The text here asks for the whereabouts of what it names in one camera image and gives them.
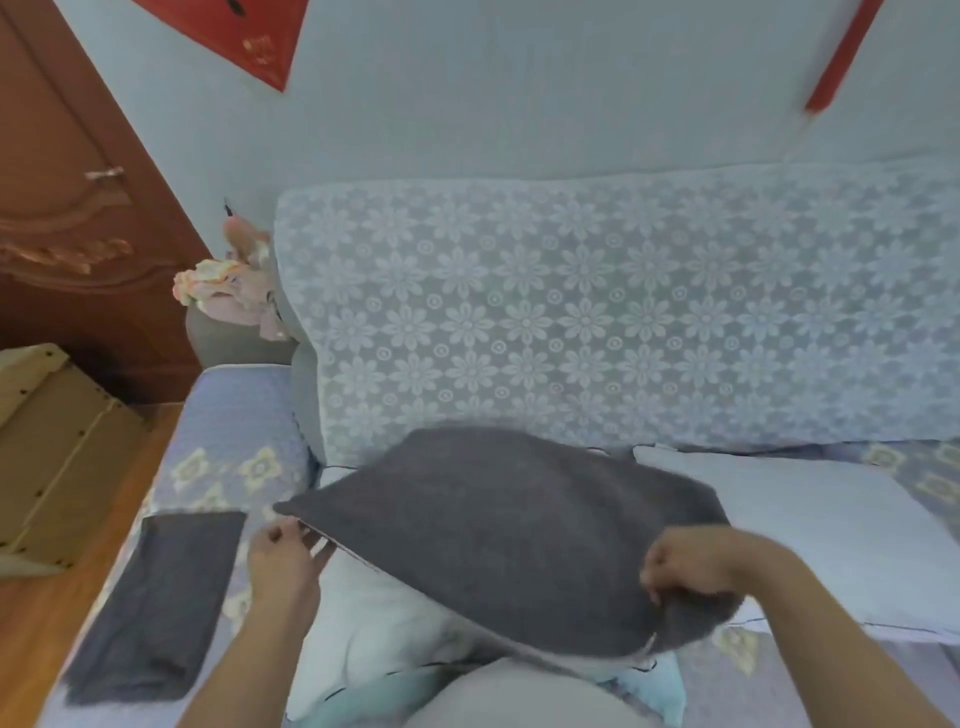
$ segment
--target floral lace pattern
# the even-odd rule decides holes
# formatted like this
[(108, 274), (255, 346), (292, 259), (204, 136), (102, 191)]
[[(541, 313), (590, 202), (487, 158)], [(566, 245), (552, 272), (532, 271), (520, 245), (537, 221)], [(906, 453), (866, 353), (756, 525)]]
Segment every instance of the floral lace pattern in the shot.
[(960, 432), (960, 172), (765, 165), (280, 200), (330, 462), (509, 420), (579, 445)]

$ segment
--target red banner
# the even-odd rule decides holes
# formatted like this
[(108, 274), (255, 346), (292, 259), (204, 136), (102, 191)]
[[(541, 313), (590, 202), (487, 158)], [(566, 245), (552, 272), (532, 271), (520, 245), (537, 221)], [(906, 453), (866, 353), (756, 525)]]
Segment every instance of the red banner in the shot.
[(279, 91), (287, 86), (309, 0), (133, 0)]

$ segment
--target folded gray towel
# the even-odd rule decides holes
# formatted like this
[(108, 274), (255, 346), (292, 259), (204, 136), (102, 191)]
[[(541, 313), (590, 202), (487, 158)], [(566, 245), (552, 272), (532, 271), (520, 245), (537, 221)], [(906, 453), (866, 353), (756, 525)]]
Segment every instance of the folded gray towel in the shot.
[(144, 519), (140, 540), (64, 680), (72, 705), (179, 700), (200, 674), (247, 514)]
[(274, 506), (497, 636), (622, 658), (700, 639), (733, 595), (639, 585), (668, 525), (727, 523), (709, 486), (497, 427), (417, 430), (319, 491)]

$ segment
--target wooden door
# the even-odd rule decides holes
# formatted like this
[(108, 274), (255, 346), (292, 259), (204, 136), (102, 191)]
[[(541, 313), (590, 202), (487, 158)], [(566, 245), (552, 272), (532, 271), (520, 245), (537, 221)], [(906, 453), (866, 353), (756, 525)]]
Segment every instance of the wooden door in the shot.
[(208, 253), (53, 0), (0, 0), (0, 349), (54, 342), (125, 400), (200, 371), (173, 275)]

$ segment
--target door handle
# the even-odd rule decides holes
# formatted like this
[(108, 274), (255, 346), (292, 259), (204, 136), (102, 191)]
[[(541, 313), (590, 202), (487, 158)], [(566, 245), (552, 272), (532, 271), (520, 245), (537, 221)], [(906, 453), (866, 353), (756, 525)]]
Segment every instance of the door handle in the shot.
[(123, 177), (124, 168), (123, 167), (110, 167), (109, 169), (102, 169), (97, 172), (84, 172), (84, 177), (86, 177), (91, 182), (96, 182), (98, 180), (108, 180), (113, 177)]

